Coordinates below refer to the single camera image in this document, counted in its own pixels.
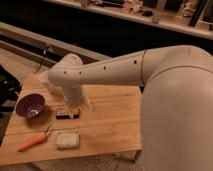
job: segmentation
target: shelf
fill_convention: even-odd
[[[46,1],[213,40],[213,32],[208,30],[210,23],[199,20],[196,27],[188,26],[190,18],[182,17],[181,15],[182,9],[180,9],[179,12],[176,13],[171,11],[160,12],[156,11],[153,8],[144,7],[144,10],[151,10],[153,11],[154,15],[158,14],[158,16],[160,16],[160,21],[156,24],[153,23],[152,20],[153,17],[144,17],[141,16],[141,14],[139,13],[131,13],[130,6],[128,3],[125,3],[123,8],[118,8],[118,7],[99,7],[92,4],[86,7],[82,7],[79,0],[46,0]]]

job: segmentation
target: sponge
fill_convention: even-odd
[[[59,133],[56,140],[56,147],[59,149],[76,148],[79,146],[79,134]]]

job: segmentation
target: wooden tabletop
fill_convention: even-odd
[[[65,107],[62,94],[51,95],[39,82],[38,75],[29,75],[19,99],[31,93],[45,97],[46,108],[37,117],[24,119],[12,113],[3,143],[0,146],[0,165],[43,160],[98,155],[141,149],[139,88],[130,86],[84,86],[92,110],[83,110],[79,119],[57,120],[56,110]],[[52,124],[46,142],[25,152],[18,147]],[[55,146],[59,132],[77,132],[80,146],[58,150]]]

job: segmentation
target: carrot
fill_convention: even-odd
[[[18,151],[22,152],[24,150],[27,150],[28,148],[34,146],[35,144],[44,142],[46,140],[47,136],[44,133],[39,133],[34,135],[32,138],[27,140],[24,144],[22,144],[19,148]]]

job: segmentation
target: bowl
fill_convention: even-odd
[[[24,118],[32,118],[40,114],[45,107],[45,99],[40,94],[29,94],[20,99],[16,105],[16,113]]]

